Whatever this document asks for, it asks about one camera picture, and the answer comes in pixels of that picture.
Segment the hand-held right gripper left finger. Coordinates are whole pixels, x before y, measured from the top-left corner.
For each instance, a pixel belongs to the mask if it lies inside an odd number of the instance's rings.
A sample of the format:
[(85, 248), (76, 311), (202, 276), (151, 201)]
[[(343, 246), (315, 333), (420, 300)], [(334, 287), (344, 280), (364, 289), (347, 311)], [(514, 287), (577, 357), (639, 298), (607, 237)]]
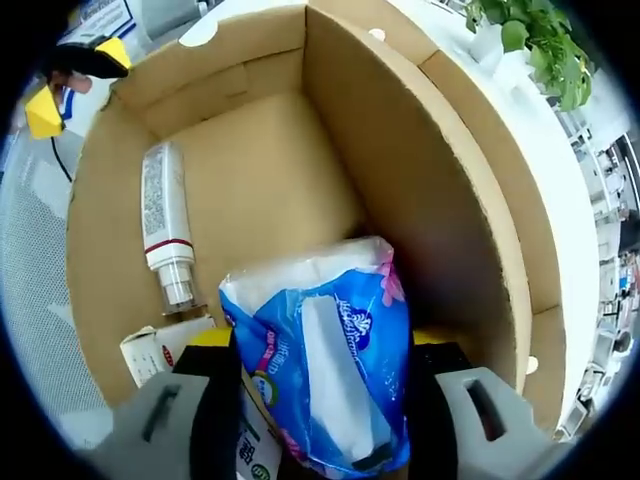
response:
[(94, 466), (101, 479), (234, 479), (240, 414), (234, 334), (207, 330), (116, 409)]

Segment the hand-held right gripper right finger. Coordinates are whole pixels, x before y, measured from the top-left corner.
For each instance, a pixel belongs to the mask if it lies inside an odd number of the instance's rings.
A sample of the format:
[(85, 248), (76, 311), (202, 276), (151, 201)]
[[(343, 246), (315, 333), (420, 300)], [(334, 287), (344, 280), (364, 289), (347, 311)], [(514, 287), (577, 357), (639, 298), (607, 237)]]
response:
[(411, 333), (407, 421), (411, 479), (538, 479), (552, 450), (531, 405), (439, 330)]

